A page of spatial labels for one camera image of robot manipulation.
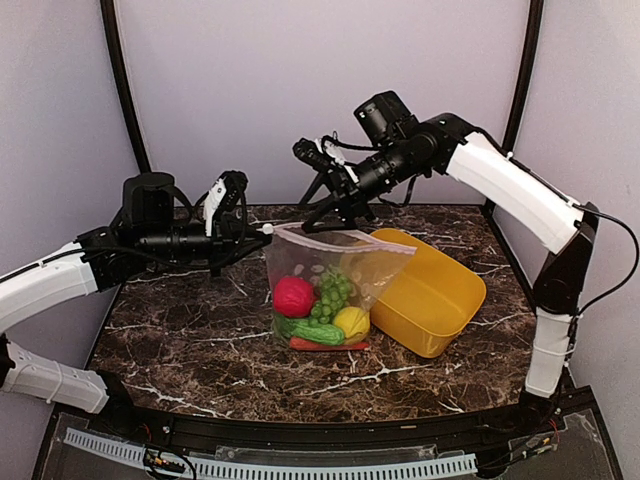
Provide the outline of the yellow toy apple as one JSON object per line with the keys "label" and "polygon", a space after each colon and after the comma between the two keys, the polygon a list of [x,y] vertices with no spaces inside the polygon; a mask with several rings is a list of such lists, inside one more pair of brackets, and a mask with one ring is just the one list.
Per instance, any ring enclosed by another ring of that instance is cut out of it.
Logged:
{"label": "yellow toy apple", "polygon": [[345,345],[363,341],[371,328],[369,312],[355,306],[341,309],[335,315],[332,324],[344,333]]}

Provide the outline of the clear zip top bag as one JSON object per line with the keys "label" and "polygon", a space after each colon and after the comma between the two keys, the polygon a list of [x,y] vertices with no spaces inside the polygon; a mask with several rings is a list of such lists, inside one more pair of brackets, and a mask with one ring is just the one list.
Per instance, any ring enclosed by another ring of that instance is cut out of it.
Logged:
{"label": "clear zip top bag", "polygon": [[273,226],[264,249],[274,336],[296,351],[369,347],[370,312],[416,253],[359,230]]}

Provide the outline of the green toy grapes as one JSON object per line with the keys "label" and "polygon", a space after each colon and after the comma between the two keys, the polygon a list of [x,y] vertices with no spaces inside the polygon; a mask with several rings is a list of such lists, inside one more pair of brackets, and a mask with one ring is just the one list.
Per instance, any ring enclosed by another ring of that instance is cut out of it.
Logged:
{"label": "green toy grapes", "polygon": [[355,293],[354,284],[337,267],[329,267],[319,277],[315,289],[316,300],[311,309],[311,324],[329,324],[335,315],[349,305],[349,298]]}

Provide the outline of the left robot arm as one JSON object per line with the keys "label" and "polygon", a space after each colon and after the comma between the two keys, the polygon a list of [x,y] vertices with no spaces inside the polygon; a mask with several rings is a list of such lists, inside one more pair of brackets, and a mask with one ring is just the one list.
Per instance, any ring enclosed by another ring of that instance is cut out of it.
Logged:
{"label": "left robot arm", "polygon": [[[148,172],[123,184],[112,222],[1,279],[1,330],[68,300],[104,292],[151,264],[217,275],[270,244],[270,224],[248,222],[248,179],[226,171],[196,203],[169,173]],[[141,427],[140,412],[109,373],[79,370],[1,339],[1,389],[99,414],[120,436]]]}

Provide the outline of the yellow plastic basket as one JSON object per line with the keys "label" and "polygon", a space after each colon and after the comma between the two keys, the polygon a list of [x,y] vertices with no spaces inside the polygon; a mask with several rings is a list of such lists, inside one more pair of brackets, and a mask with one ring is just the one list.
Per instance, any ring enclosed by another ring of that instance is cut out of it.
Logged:
{"label": "yellow plastic basket", "polygon": [[354,284],[349,306],[369,312],[371,327],[424,358],[439,356],[486,297],[484,281],[425,242],[397,229],[349,232],[357,247],[340,268]]}

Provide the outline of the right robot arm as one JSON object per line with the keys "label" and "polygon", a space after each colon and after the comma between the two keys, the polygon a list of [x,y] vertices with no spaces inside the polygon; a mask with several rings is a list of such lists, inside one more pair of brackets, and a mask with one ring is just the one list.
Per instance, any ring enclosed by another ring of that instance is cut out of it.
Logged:
{"label": "right robot arm", "polygon": [[320,221],[337,213],[338,230],[370,220],[369,203],[404,181],[446,175],[482,194],[532,232],[548,255],[532,287],[536,331],[524,389],[531,394],[510,413],[521,434],[534,432],[549,416],[551,397],[575,349],[579,303],[600,221],[622,229],[622,220],[561,192],[503,149],[484,129],[453,113],[419,120],[393,91],[374,95],[354,111],[369,139],[368,157],[347,161],[347,144],[335,136],[302,138],[294,156],[316,173],[300,203],[311,216],[304,231],[321,232]]}

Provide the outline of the green toy leafy vegetable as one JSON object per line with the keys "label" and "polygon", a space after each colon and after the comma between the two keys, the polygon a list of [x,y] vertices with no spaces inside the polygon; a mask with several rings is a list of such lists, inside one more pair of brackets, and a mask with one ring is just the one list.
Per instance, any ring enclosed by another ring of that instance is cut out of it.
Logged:
{"label": "green toy leafy vegetable", "polygon": [[297,318],[289,318],[275,313],[272,324],[274,334],[283,341],[288,342],[289,339],[295,335],[299,322],[300,320]]}

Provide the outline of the orange toy carrot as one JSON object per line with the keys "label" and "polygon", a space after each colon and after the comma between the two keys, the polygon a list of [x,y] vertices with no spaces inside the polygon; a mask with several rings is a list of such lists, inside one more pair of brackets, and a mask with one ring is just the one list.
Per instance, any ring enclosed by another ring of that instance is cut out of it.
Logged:
{"label": "orange toy carrot", "polygon": [[350,345],[325,345],[313,342],[300,337],[292,337],[289,340],[289,347],[297,351],[307,352],[331,352],[331,351],[362,351],[367,350],[370,345],[368,342],[358,342]]}

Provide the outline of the green toy cucumber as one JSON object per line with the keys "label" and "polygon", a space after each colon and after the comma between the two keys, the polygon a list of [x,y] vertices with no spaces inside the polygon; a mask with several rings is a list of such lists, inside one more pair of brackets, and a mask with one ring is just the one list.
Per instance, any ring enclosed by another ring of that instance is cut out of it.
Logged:
{"label": "green toy cucumber", "polygon": [[295,324],[291,335],[327,346],[340,346],[345,340],[345,334],[339,327],[302,321]]}

